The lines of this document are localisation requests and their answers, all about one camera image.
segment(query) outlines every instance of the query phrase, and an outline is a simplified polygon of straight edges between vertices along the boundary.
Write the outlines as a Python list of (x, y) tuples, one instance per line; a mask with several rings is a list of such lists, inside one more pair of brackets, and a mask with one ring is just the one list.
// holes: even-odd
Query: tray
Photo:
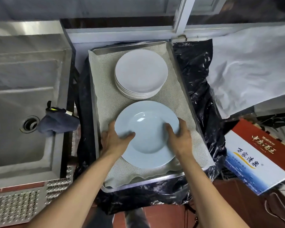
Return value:
[[(182, 76), (180, 74), (180, 68), (179, 68), (179, 66), (175, 60), (174, 55), (173, 55), (172, 45), (170, 42), (167, 42), (167, 41), (149, 41), (149, 42), (138, 42), (138, 43), (133, 43), (133, 44), (125, 44), (125, 45), (110, 45), (110, 46), (95, 48), (91, 51), (95, 55), (104, 55), (104, 54), (108, 54), (108, 53), (114, 53), (114, 52), (120, 52), (120, 51), (132, 50), (132, 49), (141, 49), (141, 48), (146, 48), (149, 46), (162, 45), (162, 44), (166, 45), (166, 49), (168, 51), (170, 60), (172, 62), (175, 73), (177, 75), (177, 79), (181, 85), (182, 91), (185, 93), (186, 101), (189, 105), (192, 117), (196, 123), (196, 130), (201, 135), (203, 141), (205, 142), (204, 136), (201, 132), (201, 127), (198, 123), (196, 114), (195, 114), (193, 106), (191, 104), (188, 91), (186, 90), (186, 87), (183, 84), (183, 79), (182, 79)], [(97, 111), (97, 104), (96, 104), (97, 97), (96, 97), (95, 91), (94, 91), (94, 84), (93, 84), (91, 69), (90, 69), (90, 82), (91, 82), (92, 111), (93, 111), (93, 124), (94, 124), (93, 126), (94, 126), (94, 133), (95, 133), (95, 150), (96, 150), (96, 158), (98, 158), (99, 157), (99, 144), (100, 144), (99, 143), (100, 142), (100, 127), (99, 127), (98, 111)], [(146, 178), (146, 179), (136, 177), (129, 184), (126, 184), (126, 185), (123, 185), (123, 186), (120, 186), (117, 188), (105, 187), (103, 184), (101, 189), (102, 189), (102, 191), (104, 191), (106, 193), (115, 192), (115, 191), (124, 190), (124, 189), (132, 188), (132, 187), (136, 187), (136, 186), (140, 186), (140, 185), (145, 185), (145, 184), (154, 183), (154, 182), (158, 182), (158, 181), (162, 181), (162, 180), (167, 180), (167, 179), (171, 179), (171, 178), (175, 178), (175, 177), (179, 177), (179, 176), (183, 176), (183, 175), (184, 175), (184, 173), (182, 170), (180, 170), (180, 171), (169, 171), (165, 174), (153, 176), (153, 177)]]

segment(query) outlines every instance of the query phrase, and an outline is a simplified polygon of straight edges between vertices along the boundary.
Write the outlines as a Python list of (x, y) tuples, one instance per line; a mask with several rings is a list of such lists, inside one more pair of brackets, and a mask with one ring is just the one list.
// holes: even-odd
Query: sink basin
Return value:
[(66, 108), (71, 46), (59, 21), (0, 30), (0, 188), (58, 179), (63, 134), (46, 138), (36, 127), (48, 101)]

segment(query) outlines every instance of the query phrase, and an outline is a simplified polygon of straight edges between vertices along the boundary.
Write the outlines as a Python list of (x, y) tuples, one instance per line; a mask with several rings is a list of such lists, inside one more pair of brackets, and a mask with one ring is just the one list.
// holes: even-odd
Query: white cloth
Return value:
[(207, 81), (223, 119), (285, 95), (285, 25), (213, 38)]
[[(161, 90), (152, 98), (151, 101), (157, 101), (169, 107), (178, 117), (187, 122), (187, 126), (191, 131), (193, 154), (196, 161), (203, 169), (214, 165), (214, 162), (209, 154), (209, 151), (201, 138), (200, 134), (195, 129), (195, 121), (192, 117), (190, 108), (186, 101), (186, 97), (177, 80), (175, 70), (170, 61), (168, 51), (165, 44), (145, 47), (158, 53), (163, 57), (168, 66), (168, 78)], [(122, 55), (128, 51), (109, 53), (104, 55), (95, 55), (89, 51), (89, 61), (97, 96), (97, 110), (100, 131), (108, 129), (108, 123), (116, 119), (119, 113), (129, 106), (137, 102), (122, 95), (114, 82), (114, 68)], [(149, 178), (156, 175), (165, 174), (168, 171), (180, 170), (181, 166), (176, 158), (166, 165), (155, 169), (140, 169), (137, 168), (123, 158), (119, 158), (113, 168), (108, 173), (105, 179), (105, 186), (116, 188), (124, 184), (128, 184), (135, 177)]]

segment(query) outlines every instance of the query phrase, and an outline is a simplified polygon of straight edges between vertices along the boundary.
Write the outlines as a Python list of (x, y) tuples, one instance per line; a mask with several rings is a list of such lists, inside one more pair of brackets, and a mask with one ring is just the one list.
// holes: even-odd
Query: light blue plate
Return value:
[(167, 145), (168, 133), (165, 123), (178, 133), (179, 121), (175, 113), (155, 101), (138, 101), (125, 108), (117, 117), (115, 131), (119, 137), (135, 132), (122, 157), (138, 168), (152, 169), (174, 158)]

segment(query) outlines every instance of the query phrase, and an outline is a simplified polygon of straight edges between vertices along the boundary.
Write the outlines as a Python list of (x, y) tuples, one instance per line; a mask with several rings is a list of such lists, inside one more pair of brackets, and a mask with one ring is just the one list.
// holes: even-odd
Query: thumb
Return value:
[(169, 138), (175, 137), (175, 133), (173, 132), (173, 129), (169, 123), (166, 123), (166, 130), (169, 134)]
[(130, 141), (132, 141), (134, 137), (135, 137), (135, 132), (132, 132), (125, 138), (125, 141), (127, 141), (127, 143), (130, 143)]

